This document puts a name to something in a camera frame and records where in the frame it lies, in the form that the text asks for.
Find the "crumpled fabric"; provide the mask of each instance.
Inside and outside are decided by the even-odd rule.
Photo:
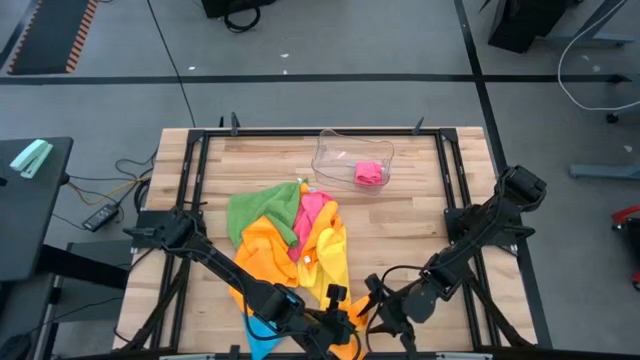
[[[316,190],[312,192],[308,184],[300,185],[300,206],[293,222],[293,232],[298,237],[298,245],[290,247],[288,251],[289,257],[294,262],[300,258],[302,249],[307,243],[307,239],[309,239],[313,223],[320,210],[331,200],[333,200],[331,195],[324,191]]]
[[[356,163],[356,184],[382,184],[382,165],[375,161],[358,161]]]
[[[349,315],[349,321],[356,326],[356,332],[362,332],[367,327],[367,322],[369,321],[369,315],[364,314],[362,316],[358,316],[358,314],[367,306],[369,303],[369,296],[363,296],[355,303],[349,306],[347,310],[347,314]],[[329,347],[329,351],[331,351],[338,359],[340,360],[351,360],[358,353],[358,341],[354,338],[355,335],[351,335],[351,341],[345,345],[331,345]],[[360,356],[358,356],[358,360],[364,359],[364,356],[367,354],[367,347],[364,343],[364,340],[361,341],[360,347]]]
[[[269,322],[269,325],[275,328],[276,324],[273,321]],[[249,334],[249,331],[246,329],[245,324],[245,332],[247,333],[247,341],[249,342],[249,348],[251,349],[251,360],[262,360],[267,355],[271,353],[271,351],[282,342],[282,338],[274,339],[274,340],[258,340]],[[262,320],[256,318],[255,316],[249,317],[249,326],[251,326],[251,331],[254,334],[260,337],[273,336],[275,333],[265,324]]]
[[[294,288],[298,286],[298,270],[287,255],[288,246],[266,216],[261,216],[244,229],[242,239],[234,259],[238,266],[258,280]],[[243,296],[232,287],[229,291],[243,310]],[[253,314],[253,310],[248,310],[249,315]]]
[[[319,308],[326,309],[330,300],[327,289],[330,284],[347,288],[347,294],[339,308],[349,313],[349,320],[362,328],[366,325],[367,316],[358,317],[358,313],[367,304],[368,298],[351,304],[349,291],[349,271],[347,268],[347,230],[338,215],[338,203],[331,200],[320,210],[309,238],[298,261],[298,280],[320,302]],[[357,351],[357,340],[352,336],[349,344],[332,345],[330,350],[340,359],[352,359]],[[360,357],[365,350],[361,349]]]
[[[300,203],[300,184],[283,183],[257,193],[232,195],[227,208],[229,238],[239,248],[242,232],[261,216],[266,216],[278,229],[288,246],[298,245],[293,221]]]

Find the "orange and black mat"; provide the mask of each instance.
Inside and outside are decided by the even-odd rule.
[[[97,0],[40,0],[18,43],[8,74],[73,72],[97,5]]]

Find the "transparent bin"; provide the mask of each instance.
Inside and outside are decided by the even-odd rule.
[[[325,185],[376,195],[391,178],[394,148],[389,141],[369,141],[322,130],[311,167],[316,180]],[[382,166],[381,179],[375,185],[356,182],[356,163],[376,162]]]

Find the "green cloth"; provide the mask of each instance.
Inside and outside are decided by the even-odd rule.
[[[283,183],[253,194],[232,195],[227,209],[227,230],[233,246],[242,244],[242,231],[262,215],[278,229],[289,247],[298,246],[293,221],[300,203],[300,184]]]

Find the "wooden tabletop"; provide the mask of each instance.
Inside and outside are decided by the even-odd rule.
[[[176,200],[188,129],[165,129],[149,189],[146,207],[168,210]],[[474,203],[482,203],[493,194],[495,174],[482,128],[458,128],[459,144]],[[207,233],[213,245],[230,258],[235,250],[227,236],[226,210],[232,194],[260,191],[282,182],[309,178],[312,186],[329,192],[339,204],[339,214],[347,228],[347,257],[351,293],[354,299],[368,292],[364,279],[382,274],[393,265],[422,266],[447,246],[443,220],[446,199],[434,138],[431,136],[374,137],[395,146],[390,182],[377,196],[328,187],[317,183],[310,163],[315,137],[237,137],[214,138],[209,146],[202,191],[202,206]],[[453,156],[446,146],[449,168]],[[193,193],[199,144],[194,151],[187,199]],[[456,204],[462,200],[454,179]],[[531,315],[516,258],[494,248],[484,249],[487,274],[494,301],[520,334],[535,342]],[[131,338],[146,320],[158,299],[165,255],[154,251],[132,271],[118,323],[118,332]],[[387,284],[400,288],[416,279],[416,272],[398,270]],[[239,344],[249,352],[241,311],[232,300],[228,286],[200,264],[194,264],[189,277],[179,350],[181,352],[229,351]],[[317,301],[303,288],[297,289],[308,307]],[[488,344],[488,332],[479,301],[478,318],[482,336]],[[169,341],[173,308],[167,311],[162,344]],[[415,325],[419,351],[471,350],[471,340],[462,291],[449,302],[438,301],[433,316]],[[389,335],[371,335],[374,351],[403,351],[398,339]],[[124,343],[115,339],[114,347]],[[299,352],[291,339],[285,339],[277,352]]]

